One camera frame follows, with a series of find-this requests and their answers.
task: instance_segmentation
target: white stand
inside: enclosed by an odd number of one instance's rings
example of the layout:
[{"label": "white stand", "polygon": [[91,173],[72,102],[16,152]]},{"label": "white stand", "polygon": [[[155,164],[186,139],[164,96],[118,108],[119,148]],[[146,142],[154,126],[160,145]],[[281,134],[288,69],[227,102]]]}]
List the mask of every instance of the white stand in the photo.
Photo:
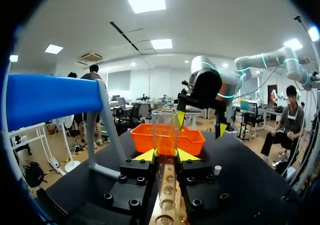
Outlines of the white stand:
[{"label": "white stand", "polygon": [[72,158],[71,152],[70,152],[70,148],[68,145],[68,141],[67,141],[67,136],[66,136],[66,130],[65,130],[65,125],[63,122],[60,123],[61,124],[61,128],[62,128],[62,135],[63,135],[63,140],[64,140],[64,145],[66,147],[66,150],[69,154],[69,158],[70,161],[66,163],[64,170],[69,173],[70,171],[72,171],[74,168],[76,168],[81,162],[79,161],[74,161],[74,159]]}]

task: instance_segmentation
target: black table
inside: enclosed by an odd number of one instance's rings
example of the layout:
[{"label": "black table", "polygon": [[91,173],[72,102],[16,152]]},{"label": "black table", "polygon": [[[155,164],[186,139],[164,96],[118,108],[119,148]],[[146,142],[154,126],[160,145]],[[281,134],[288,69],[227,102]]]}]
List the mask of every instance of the black table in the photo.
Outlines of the black table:
[{"label": "black table", "polygon": [[[203,136],[206,142],[201,158],[205,157],[213,166],[222,166],[217,180],[223,191],[232,198],[232,209],[214,214],[217,224],[227,224],[239,217],[253,216],[266,202],[281,198],[291,189],[278,173],[235,137],[226,133],[216,141],[214,132],[204,132]],[[122,134],[120,140],[125,155],[135,157],[136,150],[130,132]],[[110,143],[95,154],[96,161],[119,171],[120,161],[115,154],[116,149]],[[91,171],[88,161],[85,161],[46,191],[58,205],[69,212],[82,201],[103,207],[103,195],[111,190],[114,183],[111,178]]]}]

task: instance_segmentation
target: person standing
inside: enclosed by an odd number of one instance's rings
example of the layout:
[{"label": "person standing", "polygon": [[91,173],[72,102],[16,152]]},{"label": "person standing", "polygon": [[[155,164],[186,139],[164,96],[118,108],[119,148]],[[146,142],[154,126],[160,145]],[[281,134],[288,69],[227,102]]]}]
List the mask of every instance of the person standing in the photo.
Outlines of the person standing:
[{"label": "person standing", "polygon": [[[85,75],[83,75],[81,77],[81,79],[87,79],[87,80],[95,80],[95,79],[100,79],[102,80],[102,78],[98,75],[98,71],[99,71],[99,66],[94,64],[91,65],[89,67],[89,73],[86,73]],[[81,139],[81,146],[85,147],[86,146],[86,141],[84,139],[84,125],[83,125],[83,121],[87,122],[87,113],[84,112],[83,116],[82,113],[79,114],[75,114],[74,115],[74,121],[77,123],[78,126],[78,130],[80,131],[80,139]],[[99,146],[103,146],[103,142],[102,142],[102,129],[101,129],[101,124],[100,124],[100,116],[99,114],[96,116],[95,119],[95,128],[97,131],[97,137],[98,139],[95,141],[95,147],[97,147],[97,145]]]}]

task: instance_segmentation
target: man sitting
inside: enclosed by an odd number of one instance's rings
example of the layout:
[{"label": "man sitting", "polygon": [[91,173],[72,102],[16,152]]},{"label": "man sitting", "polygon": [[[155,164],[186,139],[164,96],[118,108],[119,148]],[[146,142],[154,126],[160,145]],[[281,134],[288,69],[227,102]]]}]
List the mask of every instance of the man sitting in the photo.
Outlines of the man sitting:
[{"label": "man sitting", "polygon": [[[303,134],[306,127],[306,123],[303,122],[305,112],[298,106],[296,88],[292,85],[288,86],[286,88],[286,95],[289,106],[284,108],[281,119],[275,129],[267,134],[261,150],[261,153],[264,155],[263,160],[266,162],[269,161],[268,156],[272,144],[281,144],[285,149],[290,149],[290,161],[292,156],[295,156],[299,136],[301,133]],[[277,132],[282,126],[284,127],[284,132]]]}]

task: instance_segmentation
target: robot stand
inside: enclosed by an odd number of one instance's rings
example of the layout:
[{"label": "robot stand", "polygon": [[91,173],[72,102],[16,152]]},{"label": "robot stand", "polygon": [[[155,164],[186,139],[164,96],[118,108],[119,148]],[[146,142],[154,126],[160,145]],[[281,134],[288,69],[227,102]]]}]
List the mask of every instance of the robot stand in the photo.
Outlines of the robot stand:
[{"label": "robot stand", "polygon": [[87,113],[87,147],[88,147],[88,162],[89,167],[93,171],[105,175],[110,178],[117,179],[120,175],[119,171],[112,170],[110,168],[101,166],[97,164],[95,159],[95,124],[96,117],[98,113],[103,121],[105,128],[108,130],[108,135],[110,140],[112,141],[112,145],[115,146],[119,161],[125,161],[125,152],[121,145],[120,139],[117,134],[117,130],[110,113],[110,104],[109,104],[109,96],[106,91],[105,84],[102,80],[96,79],[99,87],[100,98],[102,101],[102,110],[101,111],[91,111]]}]

